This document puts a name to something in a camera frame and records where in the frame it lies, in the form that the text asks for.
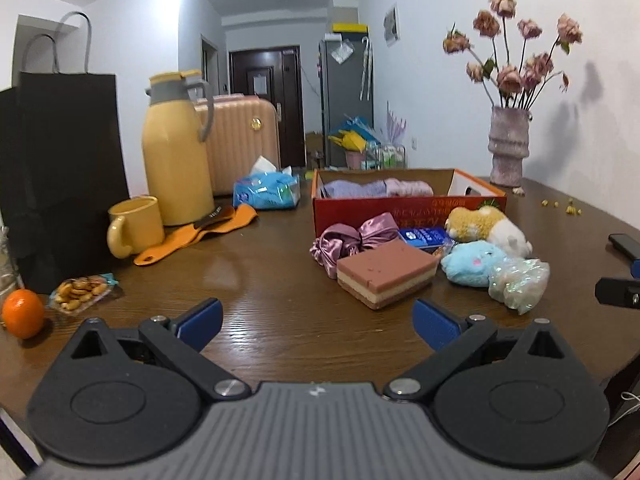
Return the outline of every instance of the suitcase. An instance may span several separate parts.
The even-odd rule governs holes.
[[[201,121],[206,120],[205,100],[198,101],[196,111]],[[260,156],[280,169],[276,110],[257,96],[216,97],[206,144],[214,195],[232,194],[236,180],[247,176]]]

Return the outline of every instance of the pink towel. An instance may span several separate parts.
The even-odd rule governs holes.
[[[433,196],[433,189],[421,180],[403,181],[396,178],[385,180],[387,196]]]

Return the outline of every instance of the red box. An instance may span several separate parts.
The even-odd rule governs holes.
[[[322,198],[320,195],[322,186],[334,180],[368,184],[386,178],[427,182],[435,196]],[[435,227],[444,226],[451,210],[459,206],[478,209],[482,205],[493,205],[501,211],[507,206],[507,195],[503,191],[461,170],[316,170],[311,199],[316,237],[333,224],[347,224],[357,229],[385,212],[393,215],[400,228]]]

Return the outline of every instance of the doorway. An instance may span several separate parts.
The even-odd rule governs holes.
[[[278,115],[280,165],[306,165],[302,120],[300,46],[240,50],[229,54],[231,93],[270,101]]]
[[[218,50],[206,40],[202,40],[202,78],[211,85],[213,95],[220,95],[218,71]]]

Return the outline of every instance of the blue plush toy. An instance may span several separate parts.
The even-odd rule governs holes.
[[[458,244],[442,259],[442,270],[450,282],[466,286],[489,287],[489,272],[506,258],[504,251],[484,240]]]

